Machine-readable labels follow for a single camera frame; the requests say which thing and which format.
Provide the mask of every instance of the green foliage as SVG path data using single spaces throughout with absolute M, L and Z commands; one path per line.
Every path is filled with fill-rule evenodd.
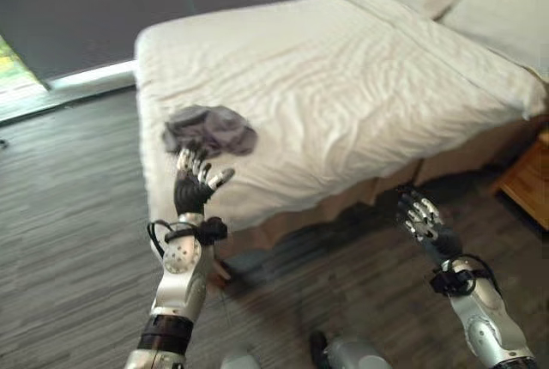
M 0 37 L 0 88 L 11 86 L 21 79 L 35 81 L 32 73 Z

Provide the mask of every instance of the white duvet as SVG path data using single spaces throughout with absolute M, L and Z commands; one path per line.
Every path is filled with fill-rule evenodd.
M 232 108 L 259 135 L 207 206 L 233 231 L 543 110 L 525 70 L 392 0 L 297 0 L 169 21 L 136 42 L 151 218 L 176 219 L 164 122 Z

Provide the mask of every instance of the wooden nightstand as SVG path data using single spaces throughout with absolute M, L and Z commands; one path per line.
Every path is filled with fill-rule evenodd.
M 549 129 L 491 188 L 503 191 L 549 230 Z

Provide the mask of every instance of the black cable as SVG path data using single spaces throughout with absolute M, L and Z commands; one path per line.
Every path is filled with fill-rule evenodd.
M 496 289 L 496 291 L 499 293 L 499 295 L 502 296 L 501 289 L 499 288 L 498 281 L 496 280 L 496 276 L 494 275 L 494 272 L 493 272 L 492 268 L 490 266 L 488 266 L 488 263 L 486 263 L 480 257 L 478 257 L 476 255 L 472 255 L 470 253 L 462 253 L 461 255 L 452 257 L 449 260 L 450 267 L 454 263 L 455 260 L 457 260 L 461 257 L 468 257 L 470 259 L 473 259 L 473 260 L 476 260 L 477 262 L 479 262 L 482 265 L 482 267 L 484 268 L 484 270 L 488 273 L 489 279 L 492 282 L 492 285 L 494 286 L 494 289 Z M 474 290 L 475 286 L 476 286 L 476 279 L 473 279 L 473 285 L 472 285 L 473 290 Z M 470 294 L 471 292 L 473 292 L 473 290 L 467 290 L 468 293 L 466 293 L 466 294 Z
M 160 242 L 156 237 L 156 225 L 161 225 L 166 229 L 168 229 L 170 232 L 173 232 L 173 229 L 172 229 L 172 226 L 167 221 L 163 221 L 163 220 L 150 221 L 147 224 L 148 237 L 152 240 L 153 245 L 156 248 L 156 251 L 158 252 L 160 257 L 164 257 L 164 249 L 162 249 L 162 246 L 160 245 Z

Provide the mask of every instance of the silver arm casing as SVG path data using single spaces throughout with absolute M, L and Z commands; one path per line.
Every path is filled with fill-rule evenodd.
M 448 269 L 446 262 L 443 269 Z M 453 262 L 455 272 L 473 268 L 464 260 Z M 505 304 L 493 285 L 478 278 L 469 295 L 449 298 L 462 321 L 469 348 L 486 367 L 520 357 L 534 357 L 521 328 L 509 317 Z
M 182 215 L 182 225 L 200 225 L 202 215 Z M 195 323 L 206 299 L 206 282 L 214 265 L 214 247 L 194 237 L 170 241 L 162 259 L 164 275 L 156 291 L 152 315 L 175 315 Z
M 179 216 L 180 228 L 200 225 L 202 215 Z M 207 294 L 207 278 L 214 264 L 214 247 L 202 246 L 193 236 L 176 238 L 167 245 L 162 258 L 164 275 L 156 291 L 150 315 L 198 319 Z M 183 369 L 184 356 L 172 352 L 136 349 L 124 369 Z

